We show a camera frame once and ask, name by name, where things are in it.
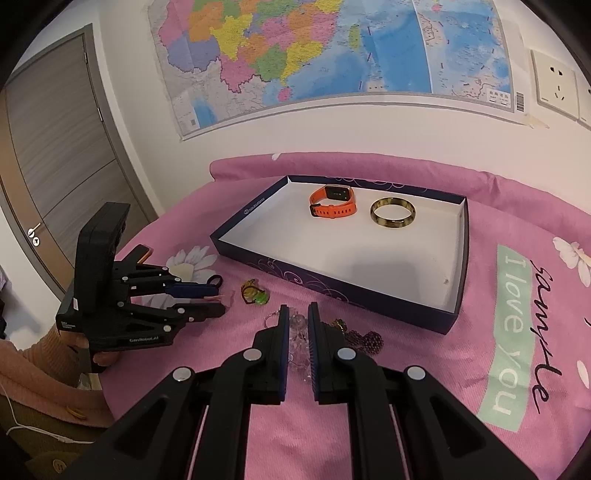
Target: button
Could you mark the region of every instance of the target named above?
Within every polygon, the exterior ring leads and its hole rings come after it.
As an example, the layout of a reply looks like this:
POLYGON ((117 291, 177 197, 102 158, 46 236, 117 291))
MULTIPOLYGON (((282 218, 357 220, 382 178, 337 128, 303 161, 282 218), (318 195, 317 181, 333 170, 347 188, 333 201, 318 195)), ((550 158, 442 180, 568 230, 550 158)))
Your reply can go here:
POLYGON ((62 473, 65 469, 66 469, 67 465, 62 462, 60 459, 55 459, 53 460, 53 469, 57 472, 57 473, 62 473))
POLYGON ((88 418, 77 408, 66 407, 66 411, 78 420, 86 420, 88 418))

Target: orange fitness band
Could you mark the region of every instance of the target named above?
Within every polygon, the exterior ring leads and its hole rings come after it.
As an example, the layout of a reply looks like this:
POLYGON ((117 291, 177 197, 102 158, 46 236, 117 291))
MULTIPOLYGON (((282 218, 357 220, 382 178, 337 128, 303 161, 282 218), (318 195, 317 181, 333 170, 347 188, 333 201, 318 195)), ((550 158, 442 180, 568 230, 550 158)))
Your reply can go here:
POLYGON ((312 217, 341 218, 353 215, 357 211, 355 194, 350 187, 341 185, 325 185, 310 196, 310 213, 312 217), (340 200, 341 205, 321 205, 324 199, 340 200))

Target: barcode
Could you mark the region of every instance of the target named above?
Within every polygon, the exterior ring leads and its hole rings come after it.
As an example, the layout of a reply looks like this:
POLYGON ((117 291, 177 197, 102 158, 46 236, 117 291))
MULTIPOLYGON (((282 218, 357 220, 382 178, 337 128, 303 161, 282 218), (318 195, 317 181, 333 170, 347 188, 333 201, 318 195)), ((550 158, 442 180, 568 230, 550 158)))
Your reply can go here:
POLYGON ((524 111, 523 93, 517 92, 515 95, 516 95, 517 111, 523 112, 524 111))

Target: sleeve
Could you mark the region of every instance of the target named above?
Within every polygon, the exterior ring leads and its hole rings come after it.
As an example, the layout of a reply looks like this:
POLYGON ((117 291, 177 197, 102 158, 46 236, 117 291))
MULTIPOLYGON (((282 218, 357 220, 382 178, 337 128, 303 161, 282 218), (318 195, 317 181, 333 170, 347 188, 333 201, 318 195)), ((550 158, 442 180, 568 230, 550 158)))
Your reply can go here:
POLYGON ((75 350, 60 340, 60 334, 55 325, 45 337, 30 348, 21 350, 20 354, 58 382, 71 387, 78 386, 80 378, 78 355, 75 350))

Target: power outlet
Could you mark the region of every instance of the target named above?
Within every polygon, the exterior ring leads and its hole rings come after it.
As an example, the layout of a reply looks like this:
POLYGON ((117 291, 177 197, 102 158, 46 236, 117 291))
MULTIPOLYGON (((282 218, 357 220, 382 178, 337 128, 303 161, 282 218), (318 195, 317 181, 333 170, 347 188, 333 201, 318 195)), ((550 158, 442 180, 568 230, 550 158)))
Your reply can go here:
POLYGON ((558 60, 532 50, 538 102, 579 118, 579 98, 574 72, 558 60))
POLYGON ((579 121, 591 128, 591 86, 580 73, 577 74, 577 92, 579 93, 579 121))

